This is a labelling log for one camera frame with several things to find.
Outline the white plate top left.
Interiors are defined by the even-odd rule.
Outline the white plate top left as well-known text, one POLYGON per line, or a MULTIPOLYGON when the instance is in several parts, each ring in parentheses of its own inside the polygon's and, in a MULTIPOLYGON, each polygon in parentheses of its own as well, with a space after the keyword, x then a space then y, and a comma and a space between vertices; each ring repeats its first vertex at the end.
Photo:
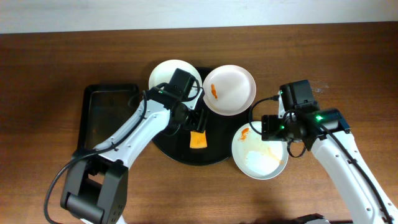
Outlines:
POLYGON ((184 70, 191 75, 193 75, 198 80, 198 85, 194 83, 193 89, 190 91, 189 97, 193 97, 198 93, 197 86, 202 87, 202 79, 198 72, 198 70, 188 62, 183 60, 166 60, 153 69, 150 77, 149 77, 149 89, 152 87, 161 84, 161 83, 168 83, 174 74, 174 71, 179 68, 184 70))

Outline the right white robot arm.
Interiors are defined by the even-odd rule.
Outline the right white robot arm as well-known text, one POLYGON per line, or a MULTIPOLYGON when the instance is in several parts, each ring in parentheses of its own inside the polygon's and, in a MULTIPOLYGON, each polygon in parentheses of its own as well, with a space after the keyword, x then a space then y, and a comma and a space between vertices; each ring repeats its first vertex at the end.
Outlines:
POLYGON ((277 115, 261 118, 263 141, 302 142, 323 166, 353 223, 397 223, 397 208, 366 165, 336 108, 321 109, 308 80, 280 86, 277 115))

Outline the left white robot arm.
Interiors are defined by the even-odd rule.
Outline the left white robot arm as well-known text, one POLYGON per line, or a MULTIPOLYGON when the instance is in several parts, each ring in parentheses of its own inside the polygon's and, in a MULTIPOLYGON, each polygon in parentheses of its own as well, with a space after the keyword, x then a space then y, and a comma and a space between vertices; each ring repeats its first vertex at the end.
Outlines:
POLYGON ((134 114, 109 138, 78 152, 66 173, 60 206, 83 223, 124 223, 129 170, 143 149, 171 125, 184 125, 203 96, 197 77, 177 68, 168 82, 142 94, 134 114))

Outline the round black serving tray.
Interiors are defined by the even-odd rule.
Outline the round black serving tray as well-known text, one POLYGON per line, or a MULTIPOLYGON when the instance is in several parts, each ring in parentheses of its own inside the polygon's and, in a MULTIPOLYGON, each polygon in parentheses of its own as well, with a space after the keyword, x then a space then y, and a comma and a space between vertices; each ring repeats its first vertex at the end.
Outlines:
MULTIPOLYGON (((203 81, 212 71, 210 68, 196 68, 203 81)), ((231 155, 231 143, 236 131, 248 121, 249 108, 234 116, 223 116, 210 110, 203 99, 196 109, 204 109, 208 113, 206 122, 207 147, 190 148, 189 130, 165 129, 153 139, 155 145, 170 158, 184 164, 205 166, 227 159, 231 155)))

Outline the rectangular black tray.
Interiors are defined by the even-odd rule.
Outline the rectangular black tray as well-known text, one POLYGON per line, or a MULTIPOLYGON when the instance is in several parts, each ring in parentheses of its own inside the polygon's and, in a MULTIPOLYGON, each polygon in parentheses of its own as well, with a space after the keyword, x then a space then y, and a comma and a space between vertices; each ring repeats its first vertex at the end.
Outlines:
POLYGON ((93 149, 115 133, 137 110, 136 84, 88 85, 83 94, 77 152, 93 149))

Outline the green and yellow sponge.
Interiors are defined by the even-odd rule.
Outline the green and yellow sponge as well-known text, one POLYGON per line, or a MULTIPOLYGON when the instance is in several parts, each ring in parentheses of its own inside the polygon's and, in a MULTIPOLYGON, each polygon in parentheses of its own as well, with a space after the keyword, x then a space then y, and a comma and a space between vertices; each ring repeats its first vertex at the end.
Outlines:
POLYGON ((207 147, 206 131, 199 133, 196 131, 190 132, 190 148, 203 149, 207 147))

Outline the pinkish white plate top right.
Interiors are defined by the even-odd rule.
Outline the pinkish white plate top right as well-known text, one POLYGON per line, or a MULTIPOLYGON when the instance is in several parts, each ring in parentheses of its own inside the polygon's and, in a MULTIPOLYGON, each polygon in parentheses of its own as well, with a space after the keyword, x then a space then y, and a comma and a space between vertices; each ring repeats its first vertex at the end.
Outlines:
POLYGON ((223 65, 212 70, 203 81, 203 101, 216 114, 234 116, 251 106, 256 82, 243 67, 223 65))

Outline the light grey plate bottom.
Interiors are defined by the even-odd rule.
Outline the light grey plate bottom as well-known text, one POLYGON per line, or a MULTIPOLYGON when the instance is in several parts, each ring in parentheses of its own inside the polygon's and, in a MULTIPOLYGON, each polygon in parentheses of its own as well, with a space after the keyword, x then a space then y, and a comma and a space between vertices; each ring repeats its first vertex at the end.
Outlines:
POLYGON ((257 180, 277 177, 286 167, 289 155, 287 143, 283 141, 263 141, 261 122, 246 123, 235 133, 231 143, 231 153, 237 167, 247 176, 257 180))

